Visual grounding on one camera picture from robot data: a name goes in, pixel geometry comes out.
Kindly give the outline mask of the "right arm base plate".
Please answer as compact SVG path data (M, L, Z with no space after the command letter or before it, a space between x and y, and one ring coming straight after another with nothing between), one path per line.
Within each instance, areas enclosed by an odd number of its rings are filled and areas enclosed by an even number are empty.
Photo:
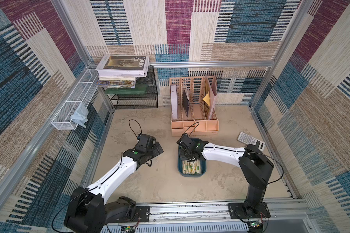
M245 203L229 203L228 211L231 219L253 219L253 218L270 218L271 214L267 203L259 204L257 208L246 205Z

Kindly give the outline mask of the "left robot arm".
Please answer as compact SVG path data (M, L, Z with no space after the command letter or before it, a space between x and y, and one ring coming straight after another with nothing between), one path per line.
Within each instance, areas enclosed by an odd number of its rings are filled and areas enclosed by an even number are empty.
M142 165L152 165L152 160L163 153L153 136L139 134L134 148L122 153L119 162L103 177L86 188L77 188L70 202L64 226L72 233L98 233L109 223L134 222L140 219L136 202L121 196L108 200L120 184Z

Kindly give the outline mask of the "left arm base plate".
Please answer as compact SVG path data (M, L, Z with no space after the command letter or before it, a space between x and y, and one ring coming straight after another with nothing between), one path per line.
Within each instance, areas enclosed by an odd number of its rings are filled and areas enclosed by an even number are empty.
M132 216L117 217L114 216L111 220L107 220L107 223L147 223L150 220L150 206L137 206L135 213Z

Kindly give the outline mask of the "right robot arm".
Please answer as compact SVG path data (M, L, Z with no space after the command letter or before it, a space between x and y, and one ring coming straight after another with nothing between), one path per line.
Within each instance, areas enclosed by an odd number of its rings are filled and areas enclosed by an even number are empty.
M190 138L187 133L180 137L177 144L180 159L183 161L218 161L242 170L248 182L248 192L244 202L228 205L232 219L271 217L263 198L274 164L257 146L249 144L244 148L225 147L198 138Z

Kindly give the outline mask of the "teal plastic storage box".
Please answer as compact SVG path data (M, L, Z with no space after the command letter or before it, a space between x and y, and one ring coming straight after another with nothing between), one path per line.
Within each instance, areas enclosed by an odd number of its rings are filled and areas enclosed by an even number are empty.
M180 160L178 156L178 170L184 177L201 177L206 169L206 160Z

